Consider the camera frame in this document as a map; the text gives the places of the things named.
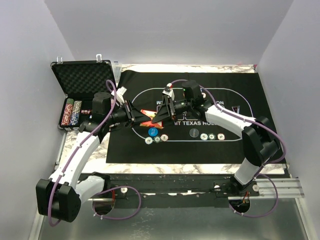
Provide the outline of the blue small blind button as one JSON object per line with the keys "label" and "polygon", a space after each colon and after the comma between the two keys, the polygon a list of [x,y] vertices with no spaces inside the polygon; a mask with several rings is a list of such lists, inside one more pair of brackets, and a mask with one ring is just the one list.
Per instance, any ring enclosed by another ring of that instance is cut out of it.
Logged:
{"label": "blue small blind button", "polygon": [[157,128],[155,128],[155,127],[151,127],[149,130],[148,130],[148,134],[149,134],[149,136],[151,136],[151,137],[155,137],[155,136],[157,136],[158,135],[158,129]]}

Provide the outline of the green white poker chip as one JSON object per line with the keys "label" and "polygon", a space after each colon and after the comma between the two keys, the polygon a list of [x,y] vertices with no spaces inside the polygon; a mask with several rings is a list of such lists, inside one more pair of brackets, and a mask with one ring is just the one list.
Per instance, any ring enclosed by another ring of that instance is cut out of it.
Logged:
{"label": "green white poker chip", "polygon": [[208,138],[209,138],[210,140],[214,140],[214,139],[216,138],[216,136],[215,136],[213,133],[210,133],[210,134],[208,135]]}
{"label": "green white poker chip", "polygon": [[161,142],[161,138],[159,136],[155,136],[153,138],[153,140],[154,140],[155,143],[160,143]]}

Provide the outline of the black dealer button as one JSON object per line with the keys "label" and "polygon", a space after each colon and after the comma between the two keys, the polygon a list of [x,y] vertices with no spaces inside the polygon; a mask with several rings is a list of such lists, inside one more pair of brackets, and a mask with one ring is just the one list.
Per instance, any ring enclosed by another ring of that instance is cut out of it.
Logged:
{"label": "black dealer button", "polygon": [[192,138],[197,138],[199,136],[200,132],[197,128],[192,128],[190,129],[189,131],[189,135],[192,137]]}

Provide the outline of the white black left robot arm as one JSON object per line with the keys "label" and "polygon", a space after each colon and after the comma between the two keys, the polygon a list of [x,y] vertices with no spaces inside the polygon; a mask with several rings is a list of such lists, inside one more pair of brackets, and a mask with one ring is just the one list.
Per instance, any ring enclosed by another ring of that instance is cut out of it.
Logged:
{"label": "white black left robot arm", "polygon": [[116,105],[117,95],[107,92],[94,94],[91,117],[79,126],[79,133],[66,162],[49,179],[36,184],[37,210],[49,220],[73,222],[81,205],[94,195],[107,197],[111,185],[106,178],[94,173],[85,180],[79,177],[92,153],[111,128],[132,127],[150,121],[150,117],[135,108],[129,100]]}

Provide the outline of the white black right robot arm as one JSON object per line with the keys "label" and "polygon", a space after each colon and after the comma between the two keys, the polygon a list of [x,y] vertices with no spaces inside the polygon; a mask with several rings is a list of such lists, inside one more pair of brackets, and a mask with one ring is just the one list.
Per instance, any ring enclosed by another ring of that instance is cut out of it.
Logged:
{"label": "white black right robot arm", "polygon": [[282,149],[280,137],[271,129],[268,118],[247,117],[220,106],[214,99],[205,99],[205,88],[194,80],[182,79],[181,86],[184,98],[174,100],[172,83],[167,84],[162,91],[162,105],[152,122],[176,122],[178,115],[190,113],[197,120],[218,125],[240,137],[244,160],[228,187],[234,195],[243,195],[263,166]]}

